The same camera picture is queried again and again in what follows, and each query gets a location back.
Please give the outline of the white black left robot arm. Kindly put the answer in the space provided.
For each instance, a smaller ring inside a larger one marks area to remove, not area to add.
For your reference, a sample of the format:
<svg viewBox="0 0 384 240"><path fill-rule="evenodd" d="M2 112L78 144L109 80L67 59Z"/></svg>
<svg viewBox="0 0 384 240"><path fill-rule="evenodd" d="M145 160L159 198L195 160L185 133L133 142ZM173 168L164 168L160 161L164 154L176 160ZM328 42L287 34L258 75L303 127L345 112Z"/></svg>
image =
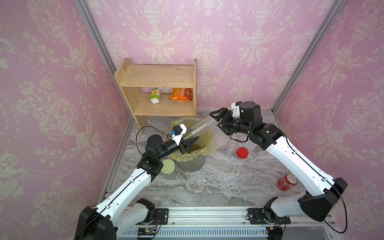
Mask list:
<svg viewBox="0 0 384 240"><path fill-rule="evenodd" d="M131 176L96 207L82 210L74 238L117 240L136 224L152 221L155 210L152 202L141 199L131 208L128 205L161 172L163 159L174 152L186 153L197 140L198 137L189 140L177 137L165 142L159 135L150 136L146 151Z"/></svg>

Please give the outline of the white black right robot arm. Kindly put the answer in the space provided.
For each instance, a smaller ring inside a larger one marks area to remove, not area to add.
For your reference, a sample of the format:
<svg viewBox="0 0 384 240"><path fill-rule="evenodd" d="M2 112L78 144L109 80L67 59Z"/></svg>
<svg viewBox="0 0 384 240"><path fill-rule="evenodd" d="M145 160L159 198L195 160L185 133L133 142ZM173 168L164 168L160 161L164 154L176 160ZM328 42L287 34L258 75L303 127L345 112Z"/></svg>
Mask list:
<svg viewBox="0 0 384 240"><path fill-rule="evenodd" d="M254 102L236 102L231 109L221 108L210 117L227 135L244 134L247 139L277 158L303 184L305 192L286 198L272 198L264 206L269 222L285 216L307 215L323 222L348 184L333 178L302 154L274 124L264 123L261 107Z"/></svg>

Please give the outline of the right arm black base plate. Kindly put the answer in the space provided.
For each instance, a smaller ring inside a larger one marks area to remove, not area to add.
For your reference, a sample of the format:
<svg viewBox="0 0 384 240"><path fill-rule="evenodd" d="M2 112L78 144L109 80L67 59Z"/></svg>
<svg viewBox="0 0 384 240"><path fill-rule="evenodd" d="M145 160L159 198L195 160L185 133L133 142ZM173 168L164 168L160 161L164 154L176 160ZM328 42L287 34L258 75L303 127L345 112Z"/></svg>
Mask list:
<svg viewBox="0 0 384 240"><path fill-rule="evenodd" d="M287 216L278 217L270 210L263 208L248 208L246 220L250 221L251 225L290 225L291 219Z"/></svg>

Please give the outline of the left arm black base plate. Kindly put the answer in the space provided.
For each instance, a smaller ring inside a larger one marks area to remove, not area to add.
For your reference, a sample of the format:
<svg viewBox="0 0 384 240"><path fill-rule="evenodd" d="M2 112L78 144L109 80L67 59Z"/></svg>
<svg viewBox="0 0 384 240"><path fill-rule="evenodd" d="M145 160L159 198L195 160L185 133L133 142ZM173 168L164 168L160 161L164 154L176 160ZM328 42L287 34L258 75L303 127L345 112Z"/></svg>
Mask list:
<svg viewBox="0 0 384 240"><path fill-rule="evenodd" d="M169 218L169 209L168 208L155 208L150 210L147 218L138 223L138 225L167 225Z"/></svg>

